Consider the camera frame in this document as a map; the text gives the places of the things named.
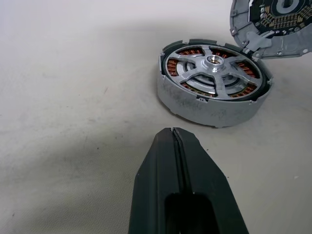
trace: white table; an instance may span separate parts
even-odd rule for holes
[[[267,60],[257,115],[213,129],[156,97],[180,39],[234,43],[231,0],[0,3],[0,233],[126,234],[135,174],[157,132],[193,132],[228,177],[251,234],[311,233],[312,54]]]

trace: center bearing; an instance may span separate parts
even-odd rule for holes
[[[219,55],[209,55],[205,58],[204,65],[212,72],[217,72],[223,69],[224,59]]]

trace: circuit board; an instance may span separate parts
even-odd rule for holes
[[[260,33],[294,33],[311,23],[312,0],[250,0],[249,21]]]

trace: black tool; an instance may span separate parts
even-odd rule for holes
[[[247,234],[226,177],[194,134],[160,131],[135,179],[129,234]]]

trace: gray plastic cover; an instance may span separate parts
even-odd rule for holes
[[[249,21],[249,1],[233,0],[230,32],[245,53],[262,59],[299,57],[312,51],[312,24],[298,32],[267,38],[275,32],[260,32]]]

